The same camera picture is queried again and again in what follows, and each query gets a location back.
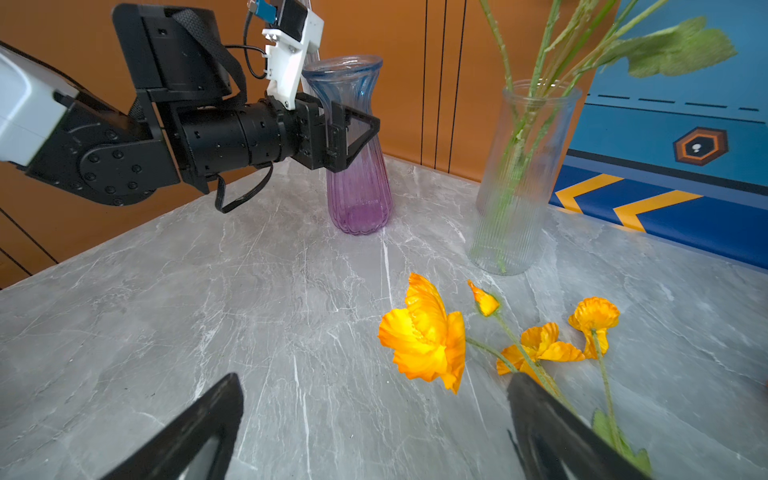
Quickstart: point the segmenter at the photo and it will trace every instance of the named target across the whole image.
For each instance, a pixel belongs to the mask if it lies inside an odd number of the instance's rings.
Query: green leaf
[[[727,35],[706,26],[707,19],[697,17],[643,37],[616,40],[594,66],[612,65],[626,57],[633,77],[676,77],[717,65],[737,54]]]
[[[610,420],[608,419],[608,415],[605,415],[605,413],[603,413],[603,411],[600,409],[595,409],[592,416],[592,431],[595,432],[598,437],[603,440],[603,442],[607,443],[611,447],[613,446],[614,443],[611,439]],[[624,433],[621,431],[621,429],[619,429],[619,439],[621,440],[621,447],[618,450],[619,454],[627,459],[627,461],[632,465],[634,465],[635,468],[650,477],[653,471],[650,467],[650,457],[648,456],[646,449],[639,450],[637,454],[634,453],[632,448],[629,446],[627,437],[624,436]]]

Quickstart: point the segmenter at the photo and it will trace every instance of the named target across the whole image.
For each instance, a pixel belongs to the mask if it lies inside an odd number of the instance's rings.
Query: orange flower
[[[471,280],[467,280],[467,283],[469,288],[472,289],[472,293],[475,294],[475,302],[477,302],[480,312],[485,316],[492,315],[499,307],[498,300],[490,293],[486,293],[484,290],[476,287]]]
[[[525,352],[531,357],[531,360],[550,360],[551,362],[580,362],[584,359],[584,354],[572,346],[570,343],[558,342],[560,329],[557,323],[547,323],[544,326],[534,326],[525,330],[520,337],[520,344],[523,345]],[[521,372],[529,374],[536,382],[541,385],[533,369],[525,362],[525,357],[518,350],[516,345],[510,346],[502,351],[502,355]],[[509,373],[507,366],[501,361],[496,360],[496,370],[499,375]]]
[[[408,379],[440,377],[458,393],[466,353],[464,317],[445,313],[440,294],[426,278],[411,273],[406,307],[384,315],[379,340],[395,350],[394,363]]]
[[[597,350],[594,349],[594,339],[592,330],[598,334],[600,350],[603,355],[608,351],[608,329],[619,324],[619,309],[605,298],[592,297],[585,298],[576,307],[576,311],[568,319],[576,330],[582,331],[587,339],[587,345],[584,347],[584,356],[588,359],[598,357]]]

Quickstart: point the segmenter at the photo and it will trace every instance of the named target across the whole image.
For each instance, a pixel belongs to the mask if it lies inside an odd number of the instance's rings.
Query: robotic arm
[[[112,12],[136,101],[123,114],[75,80],[0,43],[0,161],[29,177],[105,205],[131,205],[185,183],[227,213],[269,181],[273,163],[292,157],[309,169],[345,170],[379,131],[379,119],[296,93],[304,58],[319,48],[323,20],[297,0],[252,0],[269,28],[266,97],[246,104],[240,63],[221,44],[214,13],[201,8],[121,4]],[[239,92],[231,95],[229,78]],[[347,141],[355,118],[368,130]],[[223,205],[220,173],[269,167],[248,194]]]

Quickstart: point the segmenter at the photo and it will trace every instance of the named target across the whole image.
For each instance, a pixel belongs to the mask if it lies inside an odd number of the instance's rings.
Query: white 3d-printed bracket
[[[319,16],[307,10],[301,41],[296,41],[276,28],[265,28],[261,32],[267,40],[275,42],[275,45],[267,45],[265,48],[268,64],[266,77],[270,80],[266,94],[282,102],[288,110],[296,108],[296,91],[304,68],[304,58],[320,48],[323,23]]]

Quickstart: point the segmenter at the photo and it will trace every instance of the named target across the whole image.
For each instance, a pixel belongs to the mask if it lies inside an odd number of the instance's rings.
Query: purple glass vase
[[[323,103],[328,123],[331,101],[371,113],[371,96],[383,60],[375,55],[331,58],[304,67],[303,76]],[[351,144],[367,129],[352,119],[347,131]],[[384,227],[392,213],[392,194],[384,156],[376,135],[343,172],[328,171],[328,211],[342,232],[364,235]]]

